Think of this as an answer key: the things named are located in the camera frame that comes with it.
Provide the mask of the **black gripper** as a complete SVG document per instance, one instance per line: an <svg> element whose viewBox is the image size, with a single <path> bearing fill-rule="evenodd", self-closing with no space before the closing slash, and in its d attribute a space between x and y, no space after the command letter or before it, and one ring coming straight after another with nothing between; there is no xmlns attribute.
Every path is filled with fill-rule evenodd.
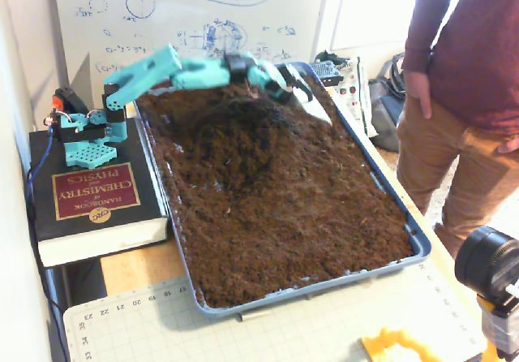
<svg viewBox="0 0 519 362"><path fill-rule="evenodd" d="M279 103L300 103L309 115L332 125L332 120L292 64L269 65L269 96Z"/></svg>

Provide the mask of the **person's right hand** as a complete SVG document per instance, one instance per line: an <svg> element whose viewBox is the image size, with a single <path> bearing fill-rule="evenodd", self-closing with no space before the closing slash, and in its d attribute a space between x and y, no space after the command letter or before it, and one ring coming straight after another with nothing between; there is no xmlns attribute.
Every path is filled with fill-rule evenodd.
<svg viewBox="0 0 519 362"><path fill-rule="evenodd" d="M432 117L430 81L426 73L404 71L406 93L420 103L425 119Z"/></svg>

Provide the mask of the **person's left hand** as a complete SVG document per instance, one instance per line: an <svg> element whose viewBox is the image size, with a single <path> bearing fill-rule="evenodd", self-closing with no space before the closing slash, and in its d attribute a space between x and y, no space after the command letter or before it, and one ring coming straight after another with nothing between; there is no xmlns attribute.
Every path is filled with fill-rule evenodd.
<svg viewBox="0 0 519 362"><path fill-rule="evenodd" d="M512 153L514 151L517 151L518 148L519 148L519 137L514 136L514 137L506 140L504 143L500 144L497 148L497 152L500 154Z"/></svg>

